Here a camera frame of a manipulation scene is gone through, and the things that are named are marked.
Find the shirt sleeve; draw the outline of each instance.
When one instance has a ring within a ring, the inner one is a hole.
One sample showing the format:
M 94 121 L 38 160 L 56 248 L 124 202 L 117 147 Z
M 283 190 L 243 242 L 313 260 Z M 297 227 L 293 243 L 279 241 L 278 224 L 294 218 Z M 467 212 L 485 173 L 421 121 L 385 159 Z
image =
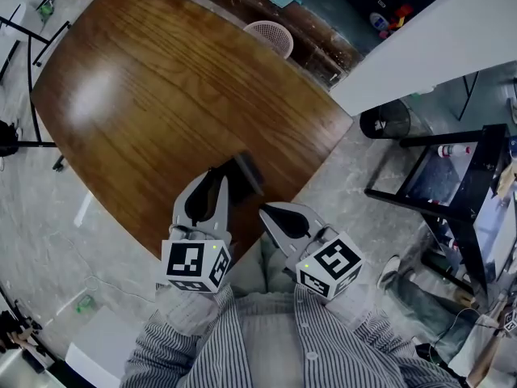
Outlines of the shirt sleeve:
M 176 386 L 191 368 L 198 338 L 180 335 L 156 311 L 137 338 L 120 388 Z
M 418 357 L 413 342 L 395 335 L 383 310 L 370 312 L 354 333 L 366 344 L 391 356 L 408 388 L 460 388 L 450 374 Z

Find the shirt button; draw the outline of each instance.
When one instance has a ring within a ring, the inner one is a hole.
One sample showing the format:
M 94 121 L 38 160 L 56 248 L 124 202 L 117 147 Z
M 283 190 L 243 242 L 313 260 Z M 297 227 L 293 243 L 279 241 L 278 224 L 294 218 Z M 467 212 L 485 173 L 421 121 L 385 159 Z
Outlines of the shirt button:
M 307 352 L 307 354 L 305 355 L 305 357 L 309 360 L 309 361 L 315 361 L 317 359 L 317 353 L 315 352 Z

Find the striped shirt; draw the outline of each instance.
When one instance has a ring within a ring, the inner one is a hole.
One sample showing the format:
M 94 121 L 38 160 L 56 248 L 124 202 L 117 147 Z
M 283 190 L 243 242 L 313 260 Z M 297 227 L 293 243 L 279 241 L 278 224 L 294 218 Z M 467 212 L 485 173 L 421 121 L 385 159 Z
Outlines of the striped shirt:
M 219 313 L 202 336 L 180 335 L 154 314 L 126 364 L 121 387 L 251 388 L 231 288 L 224 287 L 215 301 Z M 395 336 L 383 312 L 371 312 L 352 332 L 300 286 L 294 293 L 294 311 L 304 387 L 459 387 L 442 369 L 418 358 L 411 342 Z

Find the person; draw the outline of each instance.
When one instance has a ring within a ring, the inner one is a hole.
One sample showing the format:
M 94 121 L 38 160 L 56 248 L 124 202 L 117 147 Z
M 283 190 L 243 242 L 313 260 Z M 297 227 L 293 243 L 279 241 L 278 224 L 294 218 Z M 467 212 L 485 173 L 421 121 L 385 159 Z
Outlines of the person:
M 16 142 L 22 139 L 22 129 L 18 126 L 18 121 L 11 125 L 0 120 L 0 142 Z M 0 171 L 4 170 L 4 157 L 16 154 L 18 147 L 0 147 Z
M 480 315 L 472 309 L 420 289 L 401 275 L 401 260 L 392 257 L 385 265 L 377 287 L 395 303 L 421 336 L 432 342 L 443 361 L 449 363 L 461 350 Z
M 32 326 L 22 330 L 19 322 L 13 318 L 12 314 L 4 310 L 0 314 L 0 353 L 6 353 L 10 349 L 27 349 L 38 347 L 28 343 L 29 337 L 34 332 Z
M 212 298 L 157 285 L 159 310 L 138 337 L 120 386 L 459 386 L 418 358 L 383 311 L 349 327 L 342 318 L 350 306 L 336 308 L 341 295 L 325 305 L 282 273 L 284 263 L 261 241 Z

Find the white marker cube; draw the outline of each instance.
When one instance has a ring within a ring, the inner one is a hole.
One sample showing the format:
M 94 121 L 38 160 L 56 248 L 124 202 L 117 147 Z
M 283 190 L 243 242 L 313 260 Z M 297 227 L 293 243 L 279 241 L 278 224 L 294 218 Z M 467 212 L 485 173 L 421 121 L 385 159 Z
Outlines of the white marker cube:
M 504 317 L 504 328 L 511 333 L 517 332 L 517 310 L 508 312 Z
M 330 300 L 357 278 L 363 261 L 363 253 L 348 234 L 341 233 L 298 262 L 296 279 L 299 284 Z
M 162 275 L 180 290 L 217 293 L 229 261 L 223 240 L 162 242 Z

